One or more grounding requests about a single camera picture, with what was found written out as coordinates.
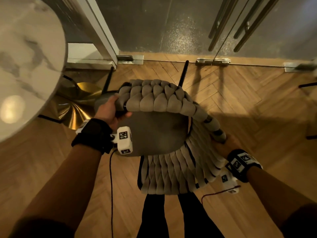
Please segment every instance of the wrist strap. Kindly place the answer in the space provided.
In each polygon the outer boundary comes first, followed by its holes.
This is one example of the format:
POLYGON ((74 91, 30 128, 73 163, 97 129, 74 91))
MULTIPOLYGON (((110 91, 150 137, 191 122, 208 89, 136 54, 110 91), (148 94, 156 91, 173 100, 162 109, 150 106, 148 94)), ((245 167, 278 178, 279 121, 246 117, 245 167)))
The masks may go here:
POLYGON ((226 168, 236 177, 238 180, 247 183, 247 172, 252 166, 257 166, 263 169, 262 165, 251 155, 249 155, 243 149, 235 149, 230 152, 227 157, 229 161, 226 164, 226 168))
POLYGON ((101 152, 110 153, 113 148, 110 134, 112 129, 109 125, 100 119, 85 120, 77 130, 77 136, 72 142, 72 147, 76 144, 84 144, 101 152))

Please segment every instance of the herringbone parquet floor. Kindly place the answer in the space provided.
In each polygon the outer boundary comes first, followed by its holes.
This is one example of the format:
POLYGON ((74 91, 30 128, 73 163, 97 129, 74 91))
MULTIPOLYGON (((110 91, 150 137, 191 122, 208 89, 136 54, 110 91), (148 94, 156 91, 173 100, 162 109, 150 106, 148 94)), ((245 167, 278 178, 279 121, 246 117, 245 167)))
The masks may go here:
MULTIPOLYGON (((109 89, 130 79, 162 79, 178 84, 183 63, 145 61, 119 65, 109 89)), ((107 72, 69 72, 81 81, 105 82, 107 72)), ((236 135, 272 175, 317 201, 316 140, 306 140, 307 123, 316 114, 310 74, 284 73, 283 68, 190 64, 183 88, 226 132, 236 135)), ((24 130, 0 144, 0 237, 6 237, 22 210, 52 176, 70 150, 74 131, 35 119, 24 130)), ((136 237, 145 195, 137 188, 140 158, 114 157, 114 236, 136 237)), ((220 181, 199 189, 203 194, 222 189, 220 181)), ((109 156, 104 155, 95 189, 76 237, 111 237, 109 156)), ((204 207, 227 238, 282 237, 249 184, 240 193, 209 196, 204 207)), ((177 197, 166 196, 165 216, 170 237, 184 237, 177 197)))

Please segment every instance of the marble table top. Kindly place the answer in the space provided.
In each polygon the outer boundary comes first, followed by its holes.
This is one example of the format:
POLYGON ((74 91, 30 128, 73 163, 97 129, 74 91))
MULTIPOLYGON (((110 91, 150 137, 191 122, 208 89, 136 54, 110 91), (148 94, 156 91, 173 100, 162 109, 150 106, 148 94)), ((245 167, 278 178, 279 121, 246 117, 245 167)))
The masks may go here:
POLYGON ((0 142, 38 116, 66 60, 60 20, 41 0, 0 0, 0 142))

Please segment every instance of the glass door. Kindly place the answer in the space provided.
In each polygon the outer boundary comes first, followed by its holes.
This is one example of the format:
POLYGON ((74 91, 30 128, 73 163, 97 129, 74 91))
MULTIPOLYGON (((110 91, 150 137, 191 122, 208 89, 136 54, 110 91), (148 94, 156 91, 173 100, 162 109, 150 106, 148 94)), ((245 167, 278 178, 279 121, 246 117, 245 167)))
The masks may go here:
POLYGON ((213 59, 248 0, 96 0, 121 55, 213 59))
POLYGON ((316 10, 317 0, 249 0, 217 58, 277 67, 309 62, 317 56, 316 10))

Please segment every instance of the left hand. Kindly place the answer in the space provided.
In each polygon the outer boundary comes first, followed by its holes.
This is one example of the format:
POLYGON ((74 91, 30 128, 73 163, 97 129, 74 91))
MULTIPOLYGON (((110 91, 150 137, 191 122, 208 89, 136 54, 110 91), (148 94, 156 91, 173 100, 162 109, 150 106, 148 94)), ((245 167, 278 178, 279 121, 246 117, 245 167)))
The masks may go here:
POLYGON ((111 96, 105 104, 102 104, 95 115, 95 119, 101 119, 105 121, 112 130, 117 130, 119 121, 130 117, 132 112, 127 112, 125 115, 117 118, 115 117, 116 107, 114 103, 119 98, 117 94, 111 96))

